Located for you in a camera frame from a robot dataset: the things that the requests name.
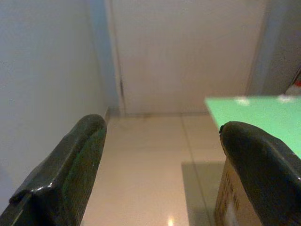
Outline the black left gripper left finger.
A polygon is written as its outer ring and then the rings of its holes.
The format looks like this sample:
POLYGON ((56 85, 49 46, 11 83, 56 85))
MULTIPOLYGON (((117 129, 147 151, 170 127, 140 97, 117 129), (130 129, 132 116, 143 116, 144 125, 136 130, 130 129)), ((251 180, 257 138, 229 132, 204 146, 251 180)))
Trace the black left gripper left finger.
POLYGON ((106 139, 98 114, 81 118, 18 187, 0 216, 2 226, 79 226, 106 139))

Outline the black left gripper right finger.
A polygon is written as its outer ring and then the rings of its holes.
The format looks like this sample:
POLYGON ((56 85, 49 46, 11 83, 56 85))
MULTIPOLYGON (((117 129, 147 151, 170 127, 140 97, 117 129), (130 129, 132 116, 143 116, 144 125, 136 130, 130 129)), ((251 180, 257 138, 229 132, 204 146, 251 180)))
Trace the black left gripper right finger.
POLYGON ((299 226, 300 158, 282 140, 244 122, 227 122, 219 136, 261 223, 299 226))

